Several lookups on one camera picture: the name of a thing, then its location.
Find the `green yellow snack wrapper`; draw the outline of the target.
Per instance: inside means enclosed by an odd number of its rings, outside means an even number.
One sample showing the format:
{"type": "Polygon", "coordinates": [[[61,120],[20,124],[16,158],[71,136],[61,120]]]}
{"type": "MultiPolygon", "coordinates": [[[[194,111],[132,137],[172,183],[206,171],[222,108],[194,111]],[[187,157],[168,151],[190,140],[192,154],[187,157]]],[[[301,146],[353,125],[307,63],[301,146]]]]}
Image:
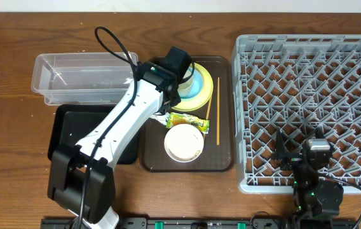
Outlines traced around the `green yellow snack wrapper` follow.
{"type": "Polygon", "coordinates": [[[171,112],[167,120],[166,128],[172,128],[180,124],[192,125],[203,134],[207,134],[210,129],[209,120],[204,120],[191,114],[180,114],[171,112]]]}

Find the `white rice bowl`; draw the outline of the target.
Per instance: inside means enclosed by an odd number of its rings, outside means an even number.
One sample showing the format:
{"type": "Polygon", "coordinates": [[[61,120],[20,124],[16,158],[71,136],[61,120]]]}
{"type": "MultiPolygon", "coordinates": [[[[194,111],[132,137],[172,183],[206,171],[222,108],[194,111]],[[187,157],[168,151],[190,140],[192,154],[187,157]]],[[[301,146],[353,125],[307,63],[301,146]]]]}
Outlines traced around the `white rice bowl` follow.
{"type": "Polygon", "coordinates": [[[190,124],[172,127],[165,135],[164,149],[167,155],[179,163],[196,160],[204,148],[203,134],[190,124]]]}

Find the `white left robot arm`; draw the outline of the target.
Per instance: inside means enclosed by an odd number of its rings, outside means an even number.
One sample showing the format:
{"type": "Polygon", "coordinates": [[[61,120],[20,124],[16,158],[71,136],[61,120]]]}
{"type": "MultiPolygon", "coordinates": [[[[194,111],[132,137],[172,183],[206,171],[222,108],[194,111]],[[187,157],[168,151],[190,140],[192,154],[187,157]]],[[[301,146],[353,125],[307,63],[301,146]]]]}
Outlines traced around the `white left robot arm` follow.
{"type": "Polygon", "coordinates": [[[50,151],[48,198],[76,215],[73,227],[116,228],[114,168],[146,120],[181,101],[178,88],[191,65],[165,60],[134,67],[133,81],[111,112],[74,146],[50,151]]]}

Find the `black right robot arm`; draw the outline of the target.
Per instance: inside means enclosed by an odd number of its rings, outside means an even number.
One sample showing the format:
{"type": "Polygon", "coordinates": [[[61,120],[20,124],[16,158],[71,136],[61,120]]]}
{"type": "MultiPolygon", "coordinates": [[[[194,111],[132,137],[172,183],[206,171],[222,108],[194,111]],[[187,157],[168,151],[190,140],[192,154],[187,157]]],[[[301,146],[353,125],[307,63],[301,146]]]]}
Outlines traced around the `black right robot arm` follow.
{"type": "Polygon", "coordinates": [[[329,164],[334,152],[333,145],[319,128],[315,136],[302,146],[289,151],[280,131],[276,132],[276,146],[272,159],[280,162],[281,170],[293,173],[294,213],[285,228],[332,228],[332,218],[339,214],[343,201],[343,187],[334,181],[320,180],[318,170],[329,164]]]}

